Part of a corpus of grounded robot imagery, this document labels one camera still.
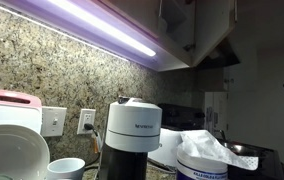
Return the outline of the wooden cabinet door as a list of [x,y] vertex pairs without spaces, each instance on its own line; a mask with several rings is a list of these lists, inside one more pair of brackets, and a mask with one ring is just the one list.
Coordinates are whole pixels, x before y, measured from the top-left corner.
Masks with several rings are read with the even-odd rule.
[[197,66],[233,30],[237,0],[197,0],[192,65]]

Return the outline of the under-cabinet light strip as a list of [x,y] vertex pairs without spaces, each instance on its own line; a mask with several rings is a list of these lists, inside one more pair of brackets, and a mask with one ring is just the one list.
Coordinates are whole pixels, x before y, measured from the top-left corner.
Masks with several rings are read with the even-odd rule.
[[64,11],[72,15],[75,15],[77,18],[85,21],[86,23],[93,25],[95,28],[123,42],[124,44],[129,45],[130,47],[133,47],[134,49],[146,54],[147,56],[153,57],[156,55],[156,52],[154,50],[148,48],[144,44],[138,42],[137,40],[133,39],[132,37],[118,30],[114,26],[106,23],[105,21],[97,18],[96,16],[90,14],[84,9],[81,9],[80,7],[71,3],[69,0],[48,0],[48,1],[58,6],[59,8],[63,9]]

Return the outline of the white coffee machine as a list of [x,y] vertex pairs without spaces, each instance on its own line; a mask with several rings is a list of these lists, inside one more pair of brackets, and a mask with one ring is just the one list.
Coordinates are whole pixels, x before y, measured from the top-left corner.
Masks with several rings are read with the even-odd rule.
[[146,180],[148,153],[159,148],[162,109],[140,98],[109,105],[98,180]]

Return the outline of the white power outlet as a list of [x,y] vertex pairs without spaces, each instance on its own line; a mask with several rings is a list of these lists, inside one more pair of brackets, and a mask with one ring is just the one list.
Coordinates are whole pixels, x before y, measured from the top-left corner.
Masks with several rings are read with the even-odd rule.
[[80,118],[78,122],[77,134],[91,134],[92,130],[87,130],[84,125],[85,124],[94,124],[95,120],[95,109],[82,109],[80,111]]

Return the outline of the white wipes canister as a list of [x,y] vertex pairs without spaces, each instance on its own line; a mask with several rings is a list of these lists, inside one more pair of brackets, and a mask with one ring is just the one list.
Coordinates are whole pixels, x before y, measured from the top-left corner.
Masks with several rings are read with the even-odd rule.
[[207,130],[182,131],[180,136],[176,180],[229,180],[229,165],[249,171],[258,168],[258,157],[235,154]]

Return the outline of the white mug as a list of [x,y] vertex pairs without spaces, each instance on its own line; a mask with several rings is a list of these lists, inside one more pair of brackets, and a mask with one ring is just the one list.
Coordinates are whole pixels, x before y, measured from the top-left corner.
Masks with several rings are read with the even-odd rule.
[[46,180],[82,180],[85,161],[80,158],[62,158],[47,166]]

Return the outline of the steel pan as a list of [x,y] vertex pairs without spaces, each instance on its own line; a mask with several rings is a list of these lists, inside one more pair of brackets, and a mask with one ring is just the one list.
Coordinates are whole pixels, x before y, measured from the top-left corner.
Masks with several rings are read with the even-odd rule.
[[215,130],[215,133],[219,133],[221,135],[220,138],[218,138],[219,143],[231,150],[234,154],[239,156],[253,156],[253,157],[261,157],[262,151],[251,147],[249,145],[240,145],[239,143],[233,143],[226,139],[225,133],[223,130]]

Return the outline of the pink white cutting board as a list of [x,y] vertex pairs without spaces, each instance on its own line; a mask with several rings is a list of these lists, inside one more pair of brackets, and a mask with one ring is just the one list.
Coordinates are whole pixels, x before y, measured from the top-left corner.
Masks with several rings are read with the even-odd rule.
[[0,125],[19,125],[40,133],[41,100],[33,95],[0,89]]

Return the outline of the white light switch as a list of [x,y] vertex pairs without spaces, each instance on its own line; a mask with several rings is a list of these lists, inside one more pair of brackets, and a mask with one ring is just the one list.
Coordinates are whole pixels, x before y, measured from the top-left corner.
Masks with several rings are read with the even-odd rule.
[[42,107],[42,129],[43,137],[56,137],[63,134],[66,117],[65,107]]

